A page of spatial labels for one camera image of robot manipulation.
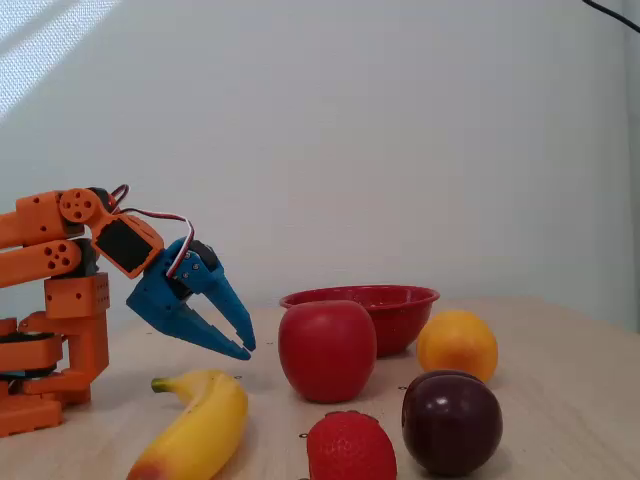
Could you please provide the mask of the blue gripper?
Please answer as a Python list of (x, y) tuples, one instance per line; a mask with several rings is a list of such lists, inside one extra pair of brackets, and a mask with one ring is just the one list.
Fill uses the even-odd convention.
[[(178, 269), (169, 268), (177, 259), (183, 238), (164, 249), (126, 300), (126, 304), (160, 333), (237, 360), (249, 360), (256, 348), (251, 316), (230, 285), (214, 250), (193, 240)], [(227, 338), (187, 305), (193, 295), (204, 295), (234, 327), (243, 347)]]

